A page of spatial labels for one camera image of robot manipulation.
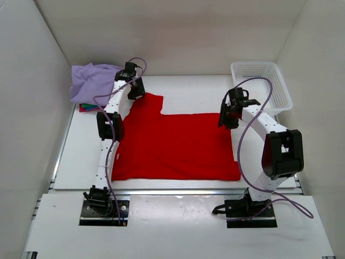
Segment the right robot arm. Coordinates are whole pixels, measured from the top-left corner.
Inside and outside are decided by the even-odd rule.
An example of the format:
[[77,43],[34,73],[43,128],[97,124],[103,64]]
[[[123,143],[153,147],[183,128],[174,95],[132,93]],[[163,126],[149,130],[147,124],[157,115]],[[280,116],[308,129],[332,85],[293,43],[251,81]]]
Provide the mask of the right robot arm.
[[[240,120],[247,125],[239,139],[237,161],[240,173],[249,186],[249,198],[241,203],[241,208],[244,214],[254,216],[261,210],[261,202],[269,200],[285,180],[303,170],[302,134],[297,129],[288,129],[279,124],[263,111],[263,105],[249,98],[247,90],[236,87],[230,89],[222,100],[218,126],[235,129]],[[246,178],[240,158],[242,142],[249,128],[264,141],[262,172],[255,183],[250,183]]]

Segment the blue folded t-shirt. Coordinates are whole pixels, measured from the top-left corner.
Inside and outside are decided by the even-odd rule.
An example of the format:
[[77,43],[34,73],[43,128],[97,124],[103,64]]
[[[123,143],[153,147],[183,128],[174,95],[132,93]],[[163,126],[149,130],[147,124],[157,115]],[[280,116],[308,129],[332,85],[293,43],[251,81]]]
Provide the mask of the blue folded t-shirt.
[[85,107],[85,111],[92,111],[92,110],[98,110],[99,107],[98,106],[88,106]]

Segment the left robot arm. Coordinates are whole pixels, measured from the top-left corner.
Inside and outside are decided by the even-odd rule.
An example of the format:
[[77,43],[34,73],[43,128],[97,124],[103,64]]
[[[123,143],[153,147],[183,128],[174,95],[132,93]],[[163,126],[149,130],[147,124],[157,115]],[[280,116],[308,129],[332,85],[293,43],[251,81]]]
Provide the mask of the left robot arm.
[[130,59],[125,63],[124,69],[116,73],[111,92],[93,97],[95,104],[100,108],[96,121],[101,139],[101,155],[94,184],[84,197],[90,209],[101,216],[109,214],[113,207],[119,206],[111,186],[113,153],[125,136],[120,109],[126,101],[136,100],[146,94],[142,82],[146,69],[142,68],[142,72],[138,73],[138,68],[133,59]]

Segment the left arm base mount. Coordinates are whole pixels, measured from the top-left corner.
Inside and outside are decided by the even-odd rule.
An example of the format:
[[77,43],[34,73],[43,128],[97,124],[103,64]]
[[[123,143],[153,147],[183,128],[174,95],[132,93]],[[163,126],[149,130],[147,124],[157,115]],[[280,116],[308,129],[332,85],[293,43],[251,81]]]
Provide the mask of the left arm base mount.
[[111,191],[93,185],[89,192],[83,192],[80,226],[126,227],[130,200],[115,200]]

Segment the white plastic basket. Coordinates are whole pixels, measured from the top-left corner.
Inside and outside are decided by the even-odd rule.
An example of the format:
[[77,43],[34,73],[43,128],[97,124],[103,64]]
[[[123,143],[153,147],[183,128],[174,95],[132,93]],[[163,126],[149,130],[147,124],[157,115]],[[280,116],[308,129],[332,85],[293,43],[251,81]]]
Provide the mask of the white plastic basket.
[[275,63],[264,61],[234,62],[231,64],[231,74],[235,86],[249,78],[256,78],[243,84],[241,87],[249,91],[251,99],[256,99],[261,104],[264,103],[270,93],[269,83],[262,78],[264,77],[271,81],[273,92],[264,108],[264,111],[270,116],[273,117],[283,111],[292,109],[291,97],[280,70]]

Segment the aluminium table rail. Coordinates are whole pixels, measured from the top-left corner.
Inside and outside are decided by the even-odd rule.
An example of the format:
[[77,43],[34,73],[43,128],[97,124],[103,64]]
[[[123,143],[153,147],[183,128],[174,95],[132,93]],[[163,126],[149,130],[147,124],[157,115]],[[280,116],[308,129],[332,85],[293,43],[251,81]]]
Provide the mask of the aluminium table rail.
[[115,190],[116,195],[242,195],[244,189],[139,189],[139,190]]

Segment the lilac folded t-shirt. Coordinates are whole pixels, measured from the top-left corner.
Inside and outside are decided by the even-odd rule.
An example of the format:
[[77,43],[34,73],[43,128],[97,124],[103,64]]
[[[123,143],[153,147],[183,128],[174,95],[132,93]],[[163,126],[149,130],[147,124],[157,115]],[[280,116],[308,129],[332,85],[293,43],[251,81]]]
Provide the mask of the lilac folded t-shirt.
[[110,94],[114,79],[121,67],[109,64],[73,65],[70,101],[76,104],[92,104],[94,96]]

